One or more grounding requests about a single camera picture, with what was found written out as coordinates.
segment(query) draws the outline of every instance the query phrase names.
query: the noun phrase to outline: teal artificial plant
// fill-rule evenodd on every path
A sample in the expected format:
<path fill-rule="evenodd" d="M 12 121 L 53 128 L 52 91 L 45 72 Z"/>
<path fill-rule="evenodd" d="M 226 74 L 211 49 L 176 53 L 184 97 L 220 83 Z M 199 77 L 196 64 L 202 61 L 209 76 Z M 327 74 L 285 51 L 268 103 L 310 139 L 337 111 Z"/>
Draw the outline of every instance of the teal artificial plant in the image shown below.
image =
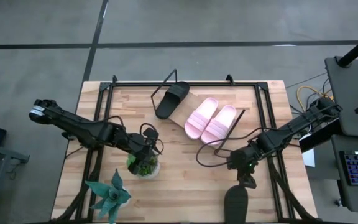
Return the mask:
<path fill-rule="evenodd" d="M 96 195 L 102 198 L 101 201 L 94 204 L 91 208 L 100 209 L 98 218 L 102 218 L 109 213 L 109 223 L 113 224 L 116 221 L 120 205 L 126 203 L 131 198 L 128 191 L 122 187 L 123 182 L 117 169 L 111 179 L 111 185 L 91 181 L 85 181 L 85 183 Z"/>

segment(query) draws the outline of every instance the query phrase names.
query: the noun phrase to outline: pink slide sandal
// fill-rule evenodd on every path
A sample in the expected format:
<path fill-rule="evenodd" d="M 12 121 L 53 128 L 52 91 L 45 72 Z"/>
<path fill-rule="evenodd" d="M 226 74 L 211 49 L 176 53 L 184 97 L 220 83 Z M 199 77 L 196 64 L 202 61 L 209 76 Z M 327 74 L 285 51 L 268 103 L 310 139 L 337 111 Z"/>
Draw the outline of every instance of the pink slide sandal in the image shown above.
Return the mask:
<path fill-rule="evenodd" d="M 185 123 L 185 132 L 189 138 L 198 139 L 201 136 L 216 108 L 218 108 L 218 101 L 209 97 L 192 112 Z"/>
<path fill-rule="evenodd" d="M 218 139 L 223 139 L 226 137 L 227 132 L 229 131 L 231 123 L 236 117 L 236 109 L 231 105 L 224 106 L 218 115 L 209 122 L 208 126 L 205 128 L 203 134 L 201 135 L 201 140 L 203 143 L 209 143 Z M 215 146 L 220 144 L 221 141 L 214 142 L 209 144 L 210 146 Z"/>

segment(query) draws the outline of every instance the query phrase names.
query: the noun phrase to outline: butcher block tabletop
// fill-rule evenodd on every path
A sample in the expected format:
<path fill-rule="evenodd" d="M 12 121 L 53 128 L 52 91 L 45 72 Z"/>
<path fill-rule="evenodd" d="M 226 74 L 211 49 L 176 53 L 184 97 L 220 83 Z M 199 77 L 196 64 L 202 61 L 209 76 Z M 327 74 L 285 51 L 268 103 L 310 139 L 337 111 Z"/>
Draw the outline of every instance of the butcher block tabletop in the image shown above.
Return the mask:
<path fill-rule="evenodd" d="M 273 112 L 277 127 L 292 119 L 290 105 L 281 80 L 266 81 L 268 83 Z M 99 84 L 101 82 L 84 82 L 77 115 L 93 120 Z M 196 162 L 196 152 L 203 144 L 200 140 L 191 140 L 185 130 L 173 121 L 156 118 L 150 99 L 156 87 L 134 86 L 114 87 L 110 116 L 119 115 L 128 133 L 138 133 L 142 123 L 151 123 L 160 133 L 159 138 L 164 143 L 163 154 L 158 157 L 161 170 L 152 180 L 141 180 L 132 175 L 126 167 L 127 154 L 116 148 L 105 147 L 99 182 L 110 183 L 115 170 L 119 171 L 124 187 L 132 195 L 129 204 L 120 208 L 117 222 L 224 222 L 223 201 L 226 191 L 236 181 L 237 171 L 228 170 L 226 166 L 207 168 Z M 156 95 L 155 101 L 162 99 L 167 88 L 162 88 Z M 200 86 L 191 87 L 190 92 L 202 100 L 213 97 L 219 101 L 219 107 L 233 105 L 239 114 L 245 113 L 234 128 L 231 137 L 245 136 L 261 126 L 257 109 L 255 89 L 248 86 Z M 263 91 L 265 117 L 268 118 Z M 103 117 L 106 105 L 107 91 L 103 98 L 100 117 Z M 247 145 L 247 139 L 227 141 L 225 149 L 238 149 Z M 78 149 L 79 143 L 70 141 L 67 154 Z M 68 157 L 63 165 L 62 176 L 57 190 L 52 217 L 57 218 L 77 195 L 83 177 L 87 149 L 82 149 Z M 283 158 L 291 191 L 302 206 L 317 216 L 311 194 L 308 177 L 299 148 L 288 146 L 283 151 Z M 213 155 L 213 148 L 206 147 L 200 153 L 200 161 L 204 164 L 219 164 L 225 159 Z M 270 183 L 269 170 L 266 160 L 259 162 L 253 174 L 257 183 L 256 189 L 247 189 L 249 205 L 247 222 L 277 221 L 275 204 Z M 85 197 L 82 216 L 86 217 L 91 191 Z M 285 197 L 280 189 L 281 204 L 284 217 L 288 217 Z M 99 210 L 95 210 L 94 222 L 108 222 L 108 217 L 97 219 Z"/>

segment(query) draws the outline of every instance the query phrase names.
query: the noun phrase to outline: gray floor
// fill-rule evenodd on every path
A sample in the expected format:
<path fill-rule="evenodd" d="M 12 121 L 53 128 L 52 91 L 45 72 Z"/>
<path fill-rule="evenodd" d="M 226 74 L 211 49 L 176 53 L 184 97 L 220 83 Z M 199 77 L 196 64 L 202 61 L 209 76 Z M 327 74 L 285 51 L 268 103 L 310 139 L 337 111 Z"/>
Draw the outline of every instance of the gray floor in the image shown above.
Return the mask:
<path fill-rule="evenodd" d="M 90 44 L 102 0 L 0 0 L 0 44 Z M 100 43 L 186 41 L 358 40 L 354 0 L 110 0 Z M 353 46 L 98 49 L 90 80 L 161 80 L 173 69 L 184 80 L 284 80 L 286 86 L 324 73 L 324 59 Z M 52 126 L 31 122 L 37 98 L 74 111 L 89 49 L 0 50 L 0 127 L 6 145 L 31 155 L 0 194 L 0 223 L 48 220 L 67 142 Z M 301 85 L 322 87 L 326 75 Z M 306 101 L 308 90 L 301 92 Z M 336 183 L 311 188 L 323 220 L 358 223 L 358 213 L 333 204 Z"/>

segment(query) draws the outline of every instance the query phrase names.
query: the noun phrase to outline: black slipper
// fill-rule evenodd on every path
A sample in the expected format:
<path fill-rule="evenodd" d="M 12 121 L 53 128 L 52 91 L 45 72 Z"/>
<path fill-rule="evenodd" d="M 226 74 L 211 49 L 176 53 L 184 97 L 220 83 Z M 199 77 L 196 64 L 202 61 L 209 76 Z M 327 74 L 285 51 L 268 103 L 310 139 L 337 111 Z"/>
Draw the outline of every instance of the black slipper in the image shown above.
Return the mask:
<path fill-rule="evenodd" d="M 224 196 L 224 222 L 244 224 L 247 217 L 248 193 L 245 187 L 235 185 Z"/>
<path fill-rule="evenodd" d="M 160 119 L 169 118 L 179 103 L 186 97 L 189 90 L 190 86 L 187 82 L 182 81 L 171 85 L 155 110 L 155 115 Z"/>

